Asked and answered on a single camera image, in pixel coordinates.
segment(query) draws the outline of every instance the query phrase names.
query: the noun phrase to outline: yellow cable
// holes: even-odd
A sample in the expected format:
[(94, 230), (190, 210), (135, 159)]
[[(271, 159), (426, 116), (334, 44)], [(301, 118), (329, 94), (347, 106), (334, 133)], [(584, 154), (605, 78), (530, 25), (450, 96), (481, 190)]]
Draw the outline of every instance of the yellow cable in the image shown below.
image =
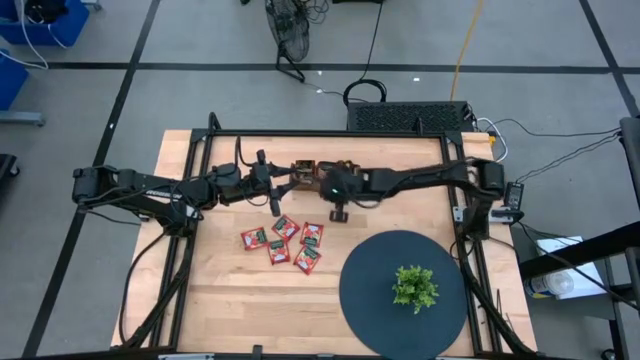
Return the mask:
[(462, 50), (460, 51), (460, 57), (458, 57), (458, 63), (456, 64), (456, 72), (453, 75), (453, 85), (451, 85), (451, 96), (449, 97), (449, 101), (453, 101), (453, 98), (456, 95), (456, 86), (458, 86), (458, 75), (460, 74), (460, 64), (462, 63), (462, 58), (464, 58), (464, 52), (467, 50), (467, 47), (469, 46), (469, 41), (471, 40), (471, 34), (473, 34), (473, 30), (476, 27), (476, 23), (478, 22), (478, 18), (480, 17), (480, 13), (482, 12), (483, 4), (484, 4), (484, 0), (478, 0), (478, 6), (476, 7), (476, 12), (473, 14), (473, 20), (471, 20), (471, 26), (469, 26), (469, 30), (467, 30), (467, 37), (464, 39), (464, 45), (462, 45)]

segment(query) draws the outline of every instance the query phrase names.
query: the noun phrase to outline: green plant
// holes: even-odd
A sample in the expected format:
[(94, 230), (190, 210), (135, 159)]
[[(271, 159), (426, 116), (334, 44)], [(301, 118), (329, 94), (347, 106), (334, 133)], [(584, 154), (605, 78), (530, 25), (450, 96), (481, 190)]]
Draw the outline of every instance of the green plant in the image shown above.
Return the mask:
[(396, 273), (398, 282), (392, 287), (396, 291), (393, 303), (415, 305), (414, 314), (419, 313), (422, 306), (435, 305), (434, 298), (440, 295), (436, 292), (438, 285), (431, 282), (432, 275), (433, 271), (423, 269), (420, 266), (411, 265), (409, 269), (401, 266)]

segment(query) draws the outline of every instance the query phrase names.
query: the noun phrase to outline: electric fan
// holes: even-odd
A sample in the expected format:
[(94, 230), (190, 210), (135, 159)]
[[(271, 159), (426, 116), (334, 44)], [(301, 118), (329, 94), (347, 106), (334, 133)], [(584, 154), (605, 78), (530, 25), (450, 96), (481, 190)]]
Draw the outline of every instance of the electric fan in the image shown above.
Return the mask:
[[(265, 5), (269, 27), (278, 44), (276, 69), (304, 82), (304, 74), (294, 62), (302, 61), (309, 52), (309, 20), (305, 6), (300, 0), (265, 0)], [(282, 69), (280, 58), (285, 58), (297, 74)]]

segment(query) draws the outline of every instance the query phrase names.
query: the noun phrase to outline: round mat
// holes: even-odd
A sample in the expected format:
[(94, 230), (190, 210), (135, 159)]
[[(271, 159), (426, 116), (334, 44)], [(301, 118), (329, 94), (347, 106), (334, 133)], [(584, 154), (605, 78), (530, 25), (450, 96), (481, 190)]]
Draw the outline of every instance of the round mat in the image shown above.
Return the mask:
[[(394, 304), (391, 288), (400, 266), (433, 270), (436, 304), (413, 314)], [(462, 274), (435, 241), (411, 232), (370, 237), (349, 254), (340, 276), (340, 305), (354, 334), (371, 350), (393, 360), (432, 359), (458, 337), (467, 317)]]

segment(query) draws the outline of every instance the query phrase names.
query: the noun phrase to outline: red snack packet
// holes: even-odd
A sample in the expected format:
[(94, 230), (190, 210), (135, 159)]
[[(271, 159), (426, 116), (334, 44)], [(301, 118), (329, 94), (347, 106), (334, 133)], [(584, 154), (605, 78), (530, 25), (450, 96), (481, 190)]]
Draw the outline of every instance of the red snack packet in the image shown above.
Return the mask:
[(257, 249), (267, 244), (267, 234), (265, 234), (262, 227), (245, 231), (240, 234), (240, 237), (245, 250)]
[(320, 247), (320, 239), (322, 238), (323, 231), (324, 225), (304, 223), (304, 228), (302, 228), (302, 235), (300, 235), (300, 244), (312, 247)]
[(289, 245), (287, 245), (284, 240), (270, 242), (269, 246), (267, 246), (267, 250), (269, 251), (269, 257), (271, 258), (271, 265), (291, 260), (291, 257), (289, 256)]
[(300, 252), (298, 253), (298, 256), (296, 256), (296, 259), (293, 261), (293, 263), (295, 265), (298, 265), (300, 270), (304, 271), (305, 274), (309, 275), (311, 274), (311, 270), (313, 270), (321, 257), (322, 255), (320, 255), (319, 252), (313, 250), (308, 246), (304, 246), (302, 249), (300, 249)]
[(293, 235), (295, 235), (295, 233), (300, 230), (300, 226), (294, 223), (293, 220), (291, 220), (291, 218), (289, 218), (287, 215), (282, 215), (282, 217), (278, 219), (278, 221), (276, 221), (275, 225), (273, 225), (271, 229), (273, 229), (276, 234), (283, 238), (284, 241), (288, 242), (289, 240), (291, 240)]

